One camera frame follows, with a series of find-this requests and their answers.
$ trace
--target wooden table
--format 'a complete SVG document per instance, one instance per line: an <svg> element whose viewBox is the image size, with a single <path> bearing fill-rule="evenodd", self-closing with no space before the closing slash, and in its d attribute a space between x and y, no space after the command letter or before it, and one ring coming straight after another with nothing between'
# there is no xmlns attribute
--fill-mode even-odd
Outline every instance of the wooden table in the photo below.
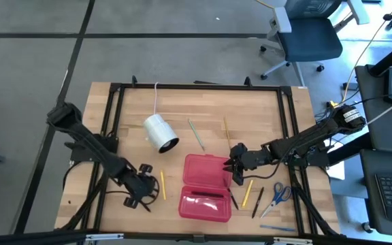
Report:
<svg viewBox="0 0 392 245"><path fill-rule="evenodd" d="M93 132L98 133L103 112L108 98L110 83L94 82L87 99L83 114L83 123ZM314 114L311 108L308 89L293 87L293 100L299 130L311 127ZM133 210L123 205L126 195L110 193L105 197L101 219L101 231L141 232L141 233L190 233L190 234L229 234L229 235L297 235L297 233L260 228L260 224L297 228L293 200L280 203L265 218L258 215L266 208L274 195L273 185L282 182L290 185L288 170L284 165L269 180L254 179L248 203L241 208L249 179L243 186L231 185L240 206L240 210L232 207L232 217L227 223L216 223L180 217L178 204L183 187L182 172L184 158L187 154L213 154L220 157L229 156L229 147L223 117L226 116L232 144L243 142L250 150L261 149L262 143L282 138L280 113L275 92L271 91L216 91L216 90L184 90L159 89L157 113L171 125L180 141L169 152L159 154L146 139L143 128L144 120L153 113L153 89L125 89L120 124L118 128L118 155L124 156L136 168L141 163L151 164L152 174L158 179L160 169L165 173L167 200L162 195L150 205L151 213L141 206ZM288 106L285 106L289 135L293 134ZM187 119L190 118L203 141L206 151L203 152L193 134ZM92 163L82 163L74 168L67 177L65 190L55 227L63 226L84 201L91 177ZM274 166L259 167L251 173L266 176L272 173ZM309 167L313 204L322 217L335 231L340 231L338 218L333 204L331 189L326 174L319 168ZM265 187L257 216L252 219L251 213L257 201L261 187ZM111 180L108 191L125 190ZM93 226L96 204L91 209L88 227ZM301 204L305 230L309 232L308 217L304 204Z"/></svg>

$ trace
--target pink plastic container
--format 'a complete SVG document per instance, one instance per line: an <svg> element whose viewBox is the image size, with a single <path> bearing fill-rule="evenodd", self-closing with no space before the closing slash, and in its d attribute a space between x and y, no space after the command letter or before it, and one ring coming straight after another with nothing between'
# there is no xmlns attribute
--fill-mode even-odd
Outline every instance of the pink plastic container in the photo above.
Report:
<svg viewBox="0 0 392 245"><path fill-rule="evenodd" d="M178 211L181 217L227 222L231 218L232 173L224 171L225 157L188 154L185 158Z"/></svg>

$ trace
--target white spool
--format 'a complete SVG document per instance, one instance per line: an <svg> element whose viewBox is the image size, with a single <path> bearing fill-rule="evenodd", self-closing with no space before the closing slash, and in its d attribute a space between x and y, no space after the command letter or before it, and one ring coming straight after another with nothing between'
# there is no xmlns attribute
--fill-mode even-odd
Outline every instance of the white spool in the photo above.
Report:
<svg viewBox="0 0 392 245"><path fill-rule="evenodd" d="M159 114L149 116L143 122L143 126L148 132L149 141L158 149L159 153L172 149L180 140Z"/></svg>

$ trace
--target blue office chair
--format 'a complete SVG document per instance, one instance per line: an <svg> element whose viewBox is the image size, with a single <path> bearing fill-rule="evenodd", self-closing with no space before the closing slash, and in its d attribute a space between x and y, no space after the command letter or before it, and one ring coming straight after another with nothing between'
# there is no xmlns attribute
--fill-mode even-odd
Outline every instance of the blue office chair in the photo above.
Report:
<svg viewBox="0 0 392 245"><path fill-rule="evenodd" d="M261 74L261 79L283 65L293 65L297 78L305 86L298 62L324 61L341 55L343 47L337 32L352 19L358 25L369 22L361 0L348 0L352 14L340 23L332 26L328 17L340 6L342 0L288 0L284 7L270 7L274 17L270 20L272 30L267 34L267 41L260 47L283 51L285 60ZM323 64L317 71L324 70Z"/></svg>

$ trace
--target scissors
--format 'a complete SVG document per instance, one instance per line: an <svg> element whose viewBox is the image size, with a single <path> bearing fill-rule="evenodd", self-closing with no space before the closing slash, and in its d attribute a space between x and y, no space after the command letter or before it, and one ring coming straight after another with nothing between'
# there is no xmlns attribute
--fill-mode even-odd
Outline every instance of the scissors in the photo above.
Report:
<svg viewBox="0 0 392 245"><path fill-rule="evenodd" d="M278 205L278 203L280 203L281 201L288 200L291 196L291 187L287 186L284 188L284 185L281 182L275 183L273 188L275 190L273 200L261 214L260 218L263 218L268 212L270 212L270 210L272 210L276 205Z"/></svg>

